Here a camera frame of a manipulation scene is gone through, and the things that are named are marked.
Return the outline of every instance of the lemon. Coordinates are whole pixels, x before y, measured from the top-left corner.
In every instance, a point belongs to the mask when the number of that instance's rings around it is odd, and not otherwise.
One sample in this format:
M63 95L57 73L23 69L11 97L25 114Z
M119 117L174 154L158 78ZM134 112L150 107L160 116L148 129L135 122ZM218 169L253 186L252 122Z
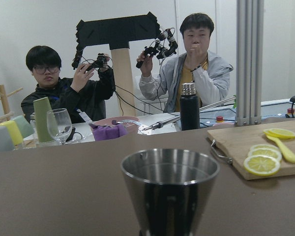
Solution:
M280 162L274 157L265 155L252 155L244 160L244 168L257 176L270 176L280 169Z
M280 151L272 148L256 148L252 149L249 153L248 156L252 155L265 155L265 156L271 156L277 159L278 161L282 160L282 154Z
M256 144L256 145L252 145L250 147L250 150L257 149L257 148L270 148L270 149L275 149L277 151L280 150L277 146L272 145L272 144Z
M295 138L295 132L290 131L288 129L273 128L273 129L267 129L266 131L269 132L269 135L279 139Z

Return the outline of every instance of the purple cloth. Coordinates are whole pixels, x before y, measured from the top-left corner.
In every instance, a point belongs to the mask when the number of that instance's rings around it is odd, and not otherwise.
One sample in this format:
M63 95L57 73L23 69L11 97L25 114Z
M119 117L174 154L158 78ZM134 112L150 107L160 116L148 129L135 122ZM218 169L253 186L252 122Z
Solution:
M92 123L90 123L89 125L92 129L95 141L115 139L128 133L126 128L122 124L118 124L113 127L95 125Z

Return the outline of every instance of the black jacket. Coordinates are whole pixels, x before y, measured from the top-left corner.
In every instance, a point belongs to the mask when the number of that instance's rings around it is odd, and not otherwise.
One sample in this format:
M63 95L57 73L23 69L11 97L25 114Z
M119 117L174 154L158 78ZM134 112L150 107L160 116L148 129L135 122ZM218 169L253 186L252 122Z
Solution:
M27 96L21 103L22 110L27 121L34 112L33 101L48 97L52 109L66 108L70 114L72 123L81 123L77 109L80 109L93 120L106 118L105 101L115 91L115 80L112 69L98 72L99 81L89 80L78 93L70 85L73 78L63 78L58 81L54 89L43 89L38 85L36 91Z

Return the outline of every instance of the wooden cutting board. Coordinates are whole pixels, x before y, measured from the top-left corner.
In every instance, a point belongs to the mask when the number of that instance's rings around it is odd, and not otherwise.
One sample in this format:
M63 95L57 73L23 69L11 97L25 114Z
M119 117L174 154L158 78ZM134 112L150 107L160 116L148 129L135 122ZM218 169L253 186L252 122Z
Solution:
M295 132L295 120L208 130L207 132L211 141L213 139L216 140L216 146L222 150L226 156L233 158L233 166L245 179L249 180L267 178L248 173L243 167L243 162L252 145L267 143L275 145L273 141L268 140L263 134L263 130L269 128L282 128ZM295 139L281 141L295 153ZM289 175L295 175L295 164L288 163L283 158L279 172L269 177Z

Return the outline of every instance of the pink bowl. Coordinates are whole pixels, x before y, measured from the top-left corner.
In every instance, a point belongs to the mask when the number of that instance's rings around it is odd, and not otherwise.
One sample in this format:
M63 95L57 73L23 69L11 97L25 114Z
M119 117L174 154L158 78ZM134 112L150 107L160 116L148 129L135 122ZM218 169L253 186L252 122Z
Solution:
M112 124L112 121L115 120L116 122L124 120L124 119L130 119L130 120L135 120L135 121L139 121L139 118L137 117L111 117L111 118L106 118L106 119L101 119L98 121L93 122L93 124L96 125L107 125L107 126L111 126L113 127L114 125ZM126 123L122 123L126 130L128 131L128 133L132 133L132 132L136 132L138 133L138 125L134 124L134 123L130 123L130 122L126 122Z

